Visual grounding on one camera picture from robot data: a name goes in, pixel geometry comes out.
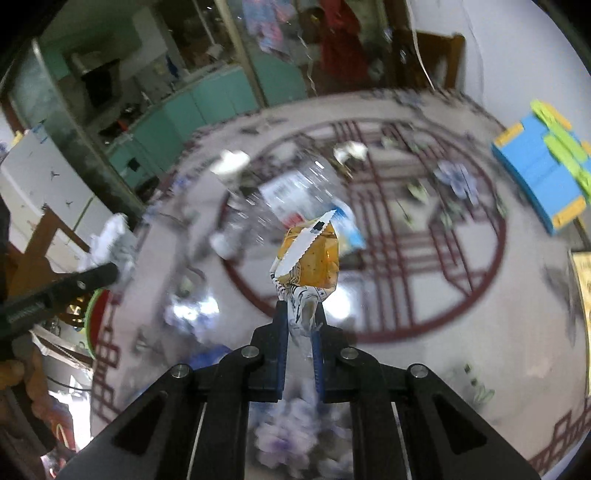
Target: red clothing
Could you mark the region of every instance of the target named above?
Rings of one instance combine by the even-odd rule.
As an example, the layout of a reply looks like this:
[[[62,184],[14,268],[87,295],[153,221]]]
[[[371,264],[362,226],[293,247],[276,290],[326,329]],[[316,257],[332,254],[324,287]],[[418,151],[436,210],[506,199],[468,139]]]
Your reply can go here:
[[[368,64],[359,41],[361,26],[345,0],[320,0],[325,26],[322,34],[322,69],[346,82],[368,78]]]

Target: snack package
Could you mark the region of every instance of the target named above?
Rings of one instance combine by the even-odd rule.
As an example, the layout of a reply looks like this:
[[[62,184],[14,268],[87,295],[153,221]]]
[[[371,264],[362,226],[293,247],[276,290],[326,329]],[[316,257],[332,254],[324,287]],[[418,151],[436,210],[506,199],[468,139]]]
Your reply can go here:
[[[279,299],[287,302],[291,337],[307,356],[311,344],[302,337],[310,337],[318,302],[335,291],[339,276],[339,241],[330,223],[335,213],[292,227],[269,272]]]

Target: yellow corner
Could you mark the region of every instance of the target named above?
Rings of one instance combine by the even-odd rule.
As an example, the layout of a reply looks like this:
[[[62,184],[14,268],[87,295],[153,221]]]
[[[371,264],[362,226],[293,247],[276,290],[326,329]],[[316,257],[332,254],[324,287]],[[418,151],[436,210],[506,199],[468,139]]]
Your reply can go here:
[[[495,140],[495,146],[497,148],[503,148],[507,143],[513,141],[517,136],[523,133],[523,124],[517,123],[512,127],[509,127],[505,130],[500,136],[497,137]]]
[[[586,208],[587,202],[585,202],[583,196],[579,196],[552,217],[552,225],[554,225],[554,228],[560,229],[572,222],[576,217],[583,213]]]
[[[558,123],[560,123],[560,125],[562,125],[563,127],[565,127],[566,130],[572,130],[573,129],[572,124],[565,117],[563,117],[562,114],[556,108],[554,108],[549,103],[546,103],[546,102],[542,102],[542,103],[550,111],[550,113],[552,115],[554,115],[554,118],[556,118],[556,121]]]
[[[591,143],[587,142],[586,140],[583,140],[581,142],[581,147],[583,147],[583,150],[585,150],[587,152],[587,155],[591,157]]]

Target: table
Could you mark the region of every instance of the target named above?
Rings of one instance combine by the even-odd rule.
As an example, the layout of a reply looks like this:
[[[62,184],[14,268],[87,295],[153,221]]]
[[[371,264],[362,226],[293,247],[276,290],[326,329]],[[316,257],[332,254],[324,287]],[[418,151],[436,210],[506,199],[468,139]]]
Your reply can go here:
[[[242,131],[269,115],[285,121],[259,135]],[[591,428],[583,319],[569,307],[568,288],[561,290],[568,285],[568,250],[583,242],[572,225],[555,237],[546,234],[491,155],[491,141],[502,131],[458,93],[350,93],[204,127],[193,134],[174,176],[195,176],[222,149],[244,150],[264,177],[288,168],[283,161],[293,156],[296,141],[323,148],[345,140],[368,144],[367,165],[340,188],[368,248],[342,267],[339,288],[325,304],[329,323],[354,331],[358,346],[380,362],[401,368],[424,363],[472,400],[463,373],[469,364],[470,375],[486,391],[495,390],[488,402],[474,403],[479,413],[545,473]],[[384,135],[396,148],[378,145]],[[433,189],[426,206],[403,194],[409,181],[426,181],[441,160],[463,163],[480,193],[478,206],[467,208],[450,230],[440,222],[442,191]],[[131,381],[134,372],[145,371],[146,358],[154,380],[196,348],[162,320],[166,289],[187,259],[204,272],[219,308],[210,341],[238,348],[269,322],[275,296],[268,270],[277,246],[250,245],[234,262],[209,247],[226,197],[215,177],[202,173],[164,198],[140,228],[134,280],[108,307],[97,347],[94,435],[150,380]],[[412,216],[412,228],[403,211]],[[138,356],[138,338],[151,353]],[[287,388],[311,376],[298,353],[290,345]],[[249,475],[275,478],[256,465],[247,467]]]

